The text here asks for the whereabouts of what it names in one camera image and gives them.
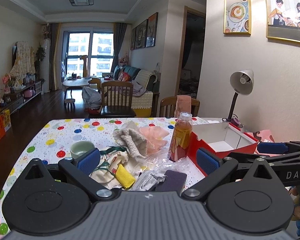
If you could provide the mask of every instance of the bottle label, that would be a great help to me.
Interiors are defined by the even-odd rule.
[[[189,148],[190,134],[191,130],[180,130],[176,127],[174,128],[170,144],[170,159],[172,161],[176,162],[177,160],[186,157]]]

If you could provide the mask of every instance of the yellow sponge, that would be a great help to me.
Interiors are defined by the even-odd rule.
[[[122,164],[119,164],[115,177],[125,189],[130,188],[136,181],[136,179],[122,166]]]

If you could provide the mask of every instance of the bottle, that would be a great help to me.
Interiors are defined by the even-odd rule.
[[[170,160],[176,162],[177,160],[186,157],[189,148],[191,132],[192,114],[181,112],[173,130],[170,144]]]

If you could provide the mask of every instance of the breakfast painting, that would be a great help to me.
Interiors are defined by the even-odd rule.
[[[224,0],[224,34],[251,34],[251,1]]]
[[[300,0],[266,0],[267,38],[300,43]]]

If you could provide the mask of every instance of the green ceramic cup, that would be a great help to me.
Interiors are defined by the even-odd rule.
[[[70,146],[71,157],[76,159],[94,148],[94,144],[89,141],[79,141]]]

